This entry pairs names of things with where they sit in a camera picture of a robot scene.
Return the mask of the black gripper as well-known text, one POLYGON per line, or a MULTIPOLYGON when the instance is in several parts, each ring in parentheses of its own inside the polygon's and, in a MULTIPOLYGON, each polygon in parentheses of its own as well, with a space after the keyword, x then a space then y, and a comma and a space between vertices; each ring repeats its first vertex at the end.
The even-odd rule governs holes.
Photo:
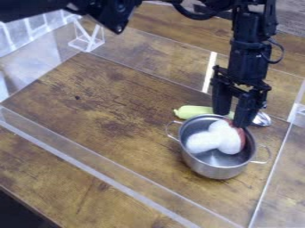
POLYGON ((229 69, 215 65, 213 67, 213 112, 217 115, 228 115, 232 108, 232 100, 238 102, 234 109, 234 126, 248 127, 256 118, 256 114, 268 106, 268 92, 270 85, 262 78, 237 78, 229 74, 229 69))

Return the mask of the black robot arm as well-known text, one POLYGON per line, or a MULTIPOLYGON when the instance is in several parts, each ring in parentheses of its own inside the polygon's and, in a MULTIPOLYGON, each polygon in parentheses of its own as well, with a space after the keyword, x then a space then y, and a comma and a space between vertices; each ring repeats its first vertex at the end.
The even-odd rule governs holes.
POLYGON ((8 23, 47 12, 66 10, 90 16, 116 35, 122 34, 137 7, 146 1, 162 1, 191 20, 223 16, 233 22, 229 64, 213 67, 213 112, 234 113, 234 126, 250 126, 268 105, 265 83, 268 67, 280 62, 272 58, 277 34, 277 0, 197 0, 202 12, 182 6, 185 0, 0 0, 0 21, 8 23))

